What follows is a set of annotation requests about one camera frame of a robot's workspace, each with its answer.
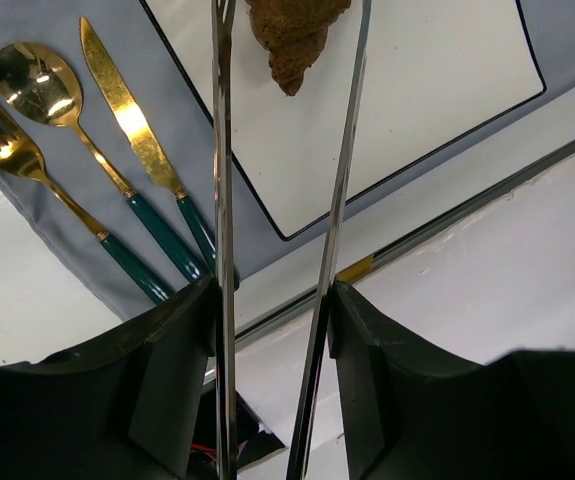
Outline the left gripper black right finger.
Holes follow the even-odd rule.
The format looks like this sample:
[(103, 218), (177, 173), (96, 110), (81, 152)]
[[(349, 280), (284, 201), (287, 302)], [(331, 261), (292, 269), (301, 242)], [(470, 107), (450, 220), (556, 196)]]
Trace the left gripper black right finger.
[(353, 479), (575, 479), (575, 351), (517, 350), (486, 365), (331, 294)]

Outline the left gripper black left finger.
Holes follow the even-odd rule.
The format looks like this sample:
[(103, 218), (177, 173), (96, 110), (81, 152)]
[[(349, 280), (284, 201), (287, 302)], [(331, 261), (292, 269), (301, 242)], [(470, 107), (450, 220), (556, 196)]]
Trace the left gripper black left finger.
[(41, 362), (0, 366), (0, 479), (182, 479), (217, 285)]

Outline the brown chocolate croissant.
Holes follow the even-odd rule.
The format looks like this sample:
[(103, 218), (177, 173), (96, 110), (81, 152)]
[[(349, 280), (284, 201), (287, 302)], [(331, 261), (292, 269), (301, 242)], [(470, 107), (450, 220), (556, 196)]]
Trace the brown chocolate croissant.
[(325, 48), (329, 28), (351, 1), (253, 0), (247, 5), (253, 35), (269, 53), (272, 79), (283, 93), (295, 96)]

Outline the silver metal tongs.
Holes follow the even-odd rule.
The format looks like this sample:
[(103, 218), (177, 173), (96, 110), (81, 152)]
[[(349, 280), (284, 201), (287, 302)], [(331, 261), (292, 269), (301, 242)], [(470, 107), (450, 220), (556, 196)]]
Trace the silver metal tongs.
[[(337, 254), (359, 116), (372, 4), (362, 4), (360, 30), (341, 150), (325, 237), (314, 313), (300, 388), (286, 476), (306, 476), (314, 415), (330, 318), (329, 291), (336, 277)], [(235, 385), (233, 154), (231, 147), (231, 51), (236, 4), (211, 4), (214, 181), (216, 205), (216, 275), (221, 310), (216, 321), (217, 471), (221, 479), (237, 476)]]

